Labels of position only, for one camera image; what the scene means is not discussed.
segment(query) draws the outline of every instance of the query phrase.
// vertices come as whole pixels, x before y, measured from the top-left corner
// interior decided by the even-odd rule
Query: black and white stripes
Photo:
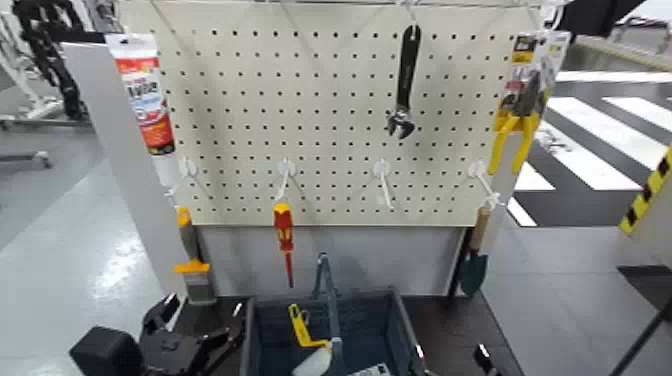
[[[521,226],[617,225],[672,141],[672,73],[558,79],[509,212]]]

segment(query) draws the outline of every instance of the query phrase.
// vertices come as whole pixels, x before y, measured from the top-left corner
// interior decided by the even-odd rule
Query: blue basket
[[[322,274],[326,294],[319,292]],[[288,311],[293,303],[310,312],[308,331],[312,338],[332,340],[329,376],[346,376],[379,363],[385,363],[394,376],[422,375],[426,369],[397,291],[337,295],[328,260],[322,254],[312,296],[249,300],[241,376],[291,375],[317,350],[299,346]]]

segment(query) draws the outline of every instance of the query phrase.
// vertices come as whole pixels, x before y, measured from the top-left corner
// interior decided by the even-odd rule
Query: crosswalk stripe
[[[541,176],[534,167],[525,162],[513,189],[516,191],[554,191],[555,187]]]
[[[672,111],[663,108],[646,99],[635,97],[606,97],[605,101],[618,106],[625,111],[672,132]]]
[[[641,189],[639,184],[546,121],[539,126],[535,138],[555,159],[596,191]]]
[[[667,152],[665,145],[576,98],[551,98],[548,107],[650,170]]]
[[[518,203],[518,201],[511,197],[509,200],[509,204],[506,205],[507,209],[509,209],[509,213],[513,216],[513,218],[516,219],[516,222],[522,227],[536,227],[537,222],[530,217],[529,214],[523,209],[522,206]]]
[[[558,82],[672,82],[670,72],[602,72],[602,71],[563,71],[556,78]]]

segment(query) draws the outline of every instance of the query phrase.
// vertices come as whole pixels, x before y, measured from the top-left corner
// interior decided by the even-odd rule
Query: pegboard
[[[522,7],[418,6],[422,29],[407,139],[384,130],[401,34],[392,4],[122,2],[155,34],[180,156],[199,174],[178,189],[196,224],[271,225],[288,158],[297,225],[470,226]],[[373,173],[385,159],[394,209]]]

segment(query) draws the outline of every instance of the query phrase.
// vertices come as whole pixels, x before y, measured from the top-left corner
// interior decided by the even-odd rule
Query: red screwdriver
[[[285,254],[285,268],[287,269],[287,279],[289,287],[294,288],[294,275],[292,273],[292,251],[294,242],[292,241],[292,212],[287,202],[278,202],[273,206],[275,215],[274,227],[280,240],[280,251]]]

